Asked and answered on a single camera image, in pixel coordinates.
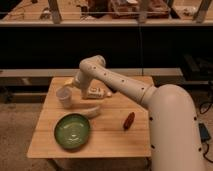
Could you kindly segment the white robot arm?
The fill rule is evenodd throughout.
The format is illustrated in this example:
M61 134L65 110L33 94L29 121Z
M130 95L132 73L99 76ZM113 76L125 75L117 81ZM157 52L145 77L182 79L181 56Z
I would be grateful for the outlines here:
M94 79L148 110L152 171L205 171L196 108L186 90L112 72L100 55L83 59L68 85L86 92Z

